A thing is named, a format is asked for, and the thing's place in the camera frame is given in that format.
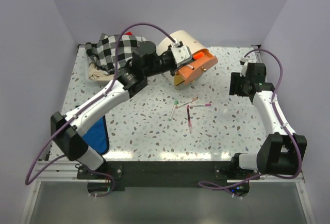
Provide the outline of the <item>green capped acrylic marker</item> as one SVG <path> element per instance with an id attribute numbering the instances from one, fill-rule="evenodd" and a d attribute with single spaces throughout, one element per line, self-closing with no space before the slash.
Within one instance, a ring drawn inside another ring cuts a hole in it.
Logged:
<path id="1" fill-rule="evenodd" d="M 168 118 L 169 121 L 171 121 L 173 119 L 174 113 L 177 109 L 177 105 L 178 105 L 178 100 L 175 100 L 174 105 L 173 105 L 172 110 L 171 110 L 171 113 L 170 113 L 170 116 Z"/>

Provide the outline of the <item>yellow drawer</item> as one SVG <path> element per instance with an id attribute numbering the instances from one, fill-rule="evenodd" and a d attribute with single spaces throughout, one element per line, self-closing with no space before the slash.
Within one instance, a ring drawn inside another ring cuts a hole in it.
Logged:
<path id="1" fill-rule="evenodd" d="M 180 84 L 182 84 L 185 80 L 182 78 L 181 75 L 175 75 L 173 77 L 173 85 L 174 86 L 178 86 Z"/>

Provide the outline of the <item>orange black highlighter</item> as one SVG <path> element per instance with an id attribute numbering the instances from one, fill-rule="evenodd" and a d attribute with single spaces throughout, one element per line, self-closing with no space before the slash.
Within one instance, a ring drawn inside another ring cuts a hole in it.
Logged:
<path id="1" fill-rule="evenodd" d="M 205 55 L 204 52 L 200 51 L 200 52 L 195 53 L 195 54 L 193 55 L 193 59 L 194 59 L 194 60 L 198 60 L 198 59 L 200 59 L 200 58 L 203 58 L 204 55 Z"/>

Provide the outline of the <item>grey-green bottom drawer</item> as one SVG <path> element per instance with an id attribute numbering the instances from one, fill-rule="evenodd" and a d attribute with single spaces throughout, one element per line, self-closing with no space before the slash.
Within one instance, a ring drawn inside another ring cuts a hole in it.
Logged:
<path id="1" fill-rule="evenodd" d="M 191 85 L 192 85 L 191 82 L 188 82 L 188 83 L 182 82 L 182 83 L 176 85 L 176 86 L 175 86 L 175 89 L 176 89 L 176 90 L 183 90 L 183 89 L 187 89 L 187 88 L 189 88 Z"/>

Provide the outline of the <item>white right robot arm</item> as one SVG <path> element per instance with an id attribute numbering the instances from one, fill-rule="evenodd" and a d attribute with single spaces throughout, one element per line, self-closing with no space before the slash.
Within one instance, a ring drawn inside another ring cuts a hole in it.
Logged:
<path id="1" fill-rule="evenodd" d="M 301 172 L 307 140 L 288 124 L 273 84 L 266 82 L 266 66 L 253 60 L 242 65 L 241 72 L 231 74 L 229 94 L 250 99 L 261 117 L 266 139 L 256 154 L 235 154 L 230 174 L 241 179 L 248 170 L 256 170 L 262 174 L 292 177 Z"/>

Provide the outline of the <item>salmon top drawer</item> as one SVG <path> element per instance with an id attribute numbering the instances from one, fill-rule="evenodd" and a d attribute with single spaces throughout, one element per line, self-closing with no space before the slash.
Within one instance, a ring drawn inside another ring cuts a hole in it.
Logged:
<path id="1" fill-rule="evenodd" d="M 186 66 L 182 66 L 177 72 L 176 75 L 181 75 L 182 78 L 185 80 L 185 83 L 192 82 L 203 75 L 207 70 L 211 69 L 218 63 L 218 59 L 208 50 L 202 49 L 197 51 L 204 52 L 204 57 L 198 60 L 192 59 L 192 62 L 188 63 L 194 67 L 194 70 L 189 69 Z"/>

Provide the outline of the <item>blue capped white marker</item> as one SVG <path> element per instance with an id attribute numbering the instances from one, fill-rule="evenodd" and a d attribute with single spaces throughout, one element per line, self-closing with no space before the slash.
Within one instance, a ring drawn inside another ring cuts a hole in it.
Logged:
<path id="1" fill-rule="evenodd" d="M 191 70 L 194 70 L 194 67 L 191 66 L 191 65 L 186 65 L 186 67 L 188 67 L 188 68 L 191 69 Z"/>

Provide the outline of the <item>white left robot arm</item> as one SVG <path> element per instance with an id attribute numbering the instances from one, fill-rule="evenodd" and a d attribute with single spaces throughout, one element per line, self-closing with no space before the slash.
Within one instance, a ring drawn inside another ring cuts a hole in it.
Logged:
<path id="1" fill-rule="evenodd" d="M 148 77 L 176 71 L 192 60 L 189 48 L 183 43 L 170 45 L 161 55 L 151 41 L 141 42 L 132 58 L 99 93 L 65 115 L 51 116 L 52 140 L 70 161 L 78 161 L 96 179 L 106 175 L 105 159 L 84 140 L 84 134 L 114 107 L 128 101 L 147 86 Z"/>

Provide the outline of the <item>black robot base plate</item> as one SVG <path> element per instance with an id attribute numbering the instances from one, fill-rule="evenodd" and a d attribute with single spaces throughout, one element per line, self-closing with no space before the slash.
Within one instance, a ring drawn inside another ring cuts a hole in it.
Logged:
<path id="1" fill-rule="evenodd" d="M 77 169 L 77 178 L 89 182 L 90 193 L 106 191 L 107 186 L 114 186 L 115 191 L 128 187 L 196 188 L 200 181 L 226 186 L 228 180 L 244 180 L 257 174 L 255 169 L 240 169 L 229 161 L 109 161 L 101 168 L 105 175 L 89 172 L 84 165 Z"/>

